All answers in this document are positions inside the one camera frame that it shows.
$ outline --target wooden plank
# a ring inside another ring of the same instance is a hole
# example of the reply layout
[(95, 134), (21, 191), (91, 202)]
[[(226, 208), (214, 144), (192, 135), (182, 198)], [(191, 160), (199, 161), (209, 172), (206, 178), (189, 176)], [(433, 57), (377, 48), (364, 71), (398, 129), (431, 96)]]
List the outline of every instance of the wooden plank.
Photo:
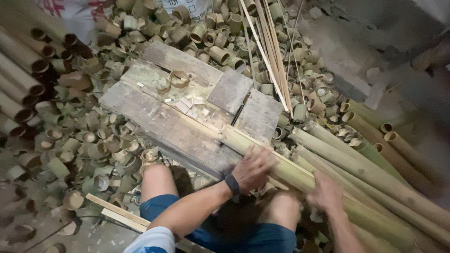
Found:
[(213, 66), (160, 41), (149, 43), (142, 58), (169, 71), (184, 70), (191, 73), (192, 81), (203, 87), (214, 87), (223, 74)]
[(280, 102), (252, 88), (234, 127), (270, 144), (282, 110)]
[(113, 85), (99, 102), (141, 126), (156, 145), (185, 157), (209, 174), (228, 170), (240, 158), (226, 146), (219, 146), (217, 131), (123, 81)]
[[(121, 80), (132, 84), (144, 93), (151, 95), (178, 111), (180, 110), (175, 106), (175, 103), (182, 97), (190, 95), (196, 98), (203, 98), (204, 104), (196, 104), (192, 107), (197, 117), (191, 118), (214, 131), (219, 131), (224, 125), (231, 123), (233, 120), (232, 115), (213, 103), (206, 101), (209, 94), (214, 90), (214, 87), (203, 87), (194, 82), (186, 88), (178, 89), (172, 87), (169, 92), (161, 94), (157, 91), (157, 86), (161, 82), (166, 82), (166, 78), (168, 77), (169, 73), (163, 71), (155, 64), (145, 60), (138, 60), (121, 77)], [(173, 101), (165, 102), (166, 99), (172, 99)], [(203, 109), (209, 111), (207, 116), (201, 113)]]
[(207, 101), (236, 115), (252, 85), (252, 79), (228, 68), (208, 96)]

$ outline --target small wood block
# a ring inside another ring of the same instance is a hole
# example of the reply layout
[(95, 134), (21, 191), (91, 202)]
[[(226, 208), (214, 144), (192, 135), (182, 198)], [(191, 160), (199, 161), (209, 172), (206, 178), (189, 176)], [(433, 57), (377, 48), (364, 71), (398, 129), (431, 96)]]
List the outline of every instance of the small wood block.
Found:
[(270, 144), (282, 110), (280, 102), (252, 88), (234, 127), (247, 132), (256, 140)]
[(207, 101), (235, 115), (252, 85), (252, 79), (228, 68)]

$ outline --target person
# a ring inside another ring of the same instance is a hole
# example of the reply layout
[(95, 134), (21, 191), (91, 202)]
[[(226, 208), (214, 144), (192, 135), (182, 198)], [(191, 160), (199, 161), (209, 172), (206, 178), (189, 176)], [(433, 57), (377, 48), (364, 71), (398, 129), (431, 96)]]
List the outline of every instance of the person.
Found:
[[(144, 171), (139, 210), (141, 217), (152, 223), (124, 253), (173, 253), (176, 241), (183, 237), (216, 253), (293, 252), (301, 204), (289, 191), (277, 191), (257, 223), (249, 226), (237, 243), (229, 244), (200, 226), (234, 195), (249, 194), (252, 189), (262, 187), (275, 164), (270, 150), (251, 146), (225, 180), (181, 199), (170, 169), (159, 164), (149, 165)], [(307, 200), (327, 213), (335, 234), (336, 252), (362, 253), (343, 210), (342, 190), (321, 173), (315, 173), (315, 180), (316, 187)]]

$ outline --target power cord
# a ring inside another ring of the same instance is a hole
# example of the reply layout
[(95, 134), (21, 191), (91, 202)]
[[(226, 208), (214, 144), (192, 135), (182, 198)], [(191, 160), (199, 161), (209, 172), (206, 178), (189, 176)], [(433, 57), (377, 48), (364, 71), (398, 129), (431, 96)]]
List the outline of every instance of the power cord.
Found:
[[(131, 230), (131, 231), (133, 231), (133, 232), (136, 232), (136, 233), (138, 233), (138, 234), (142, 234), (142, 232), (137, 231), (137, 230), (135, 230), (135, 229), (133, 229), (133, 228), (131, 228), (131, 227), (129, 227), (129, 226), (125, 226), (125, 225), (121, 225), (121, 224), (115, 223), (115, 222), (110, 221), (110, 220), (107, 220), (106, 218), (101, 217), (101, 216), (85, 215), (85, 216), (80, 216), (80, 217), (78, 217), (78, 218), (79, 218), (79, 219), (81, 219), (81, 218), (98, 218), (98, 219), (100, 219), (100, 220), (102, 220), (102, 221), (106, 221), (106, 222), (112, 223), (112, 224), (114, 224), (114, 225), (117, 225), (117, 226), (119, 226), (119, 227), (123, 227), (123, 228), (126, 228), (126, 229), (128, 229), (128, 230)], [(45, 240), (47, 240), (48, 238), (52, 237), (52, 236), (55, 235), (56, 233), (60, 232), (63, 228), (67, 227), (67, 226), (68, 226), (69, 224), (71, 224), (71, 223), (72, 223), (72, 221), (71, 221), (71, 222), (68, 222), (67, 224), (65, 224), (64, 226), (60, 227), (58, 230), (56, 230), (55, 232), (51, 233), (50, 235), (48, 235), (47, 237), (45, 237), (45, 238), (42, 239), (41, 241), (39, 241), (39, 242), (37, 242), (36, 244), (34, 244), (33, 246), (27, 248), (25, 251), (23, 251), (23, 253), (25, 253), (25, 252), (27, 252), (28, 250), (30, 250), (30, 249), (32, 249), (32, 248), (38, 246), (38, 245), (41, 244), (41, 243), (43, 243)]]

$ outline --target white sleeve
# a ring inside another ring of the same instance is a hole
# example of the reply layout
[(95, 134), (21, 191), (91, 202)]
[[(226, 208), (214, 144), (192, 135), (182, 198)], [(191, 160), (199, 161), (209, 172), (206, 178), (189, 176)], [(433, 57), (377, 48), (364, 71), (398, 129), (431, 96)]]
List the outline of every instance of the white sleeve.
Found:
[(175, 237), (168, 228), (157, 226), (141, 234), (123, 253), (145, 252), (145, 247), (158, 247), (167, 253), (174, 253)]

